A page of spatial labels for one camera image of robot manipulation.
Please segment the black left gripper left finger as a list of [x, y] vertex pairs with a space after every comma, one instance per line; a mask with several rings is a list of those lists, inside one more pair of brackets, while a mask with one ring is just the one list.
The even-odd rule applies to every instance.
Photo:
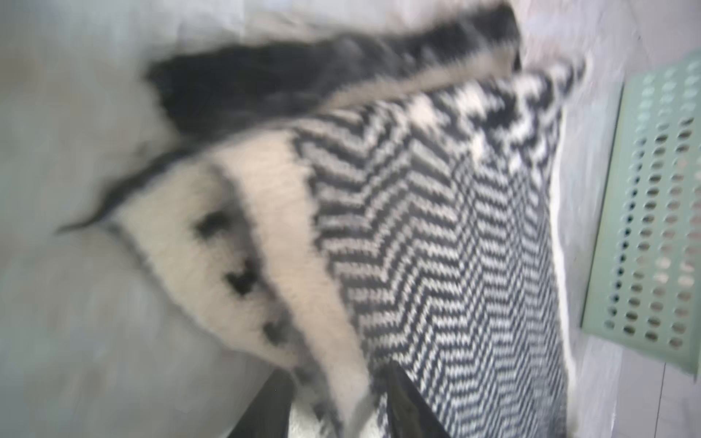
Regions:
[[294, 392], [288, 373], [272, 372], [228, 438], [287, 438]]

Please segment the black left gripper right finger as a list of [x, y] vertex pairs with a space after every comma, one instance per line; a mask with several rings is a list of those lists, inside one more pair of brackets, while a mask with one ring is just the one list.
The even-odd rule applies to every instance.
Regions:
[[449, 438], [402, 367], [392, 361], [383, 369], [387, 417], [394, 438]]

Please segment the black white houndstooth scarf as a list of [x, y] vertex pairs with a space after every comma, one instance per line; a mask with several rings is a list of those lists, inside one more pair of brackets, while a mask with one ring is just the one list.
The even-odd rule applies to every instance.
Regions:
[[198, 326], [288, 373], [315, 437], [392, 437], [392, 361], [449, 437], [568, 437], [551, 197], [586, 63], [524, 69], [520, 45], [502, 1], [153, 63], [182, 142], [69, 229], [109, 228]]

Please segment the mint green plastic basket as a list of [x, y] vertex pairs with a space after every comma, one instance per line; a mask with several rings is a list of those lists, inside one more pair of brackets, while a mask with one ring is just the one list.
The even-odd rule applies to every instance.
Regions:
[[582, 329], [700, 372], [700, 55], [624, 83]]

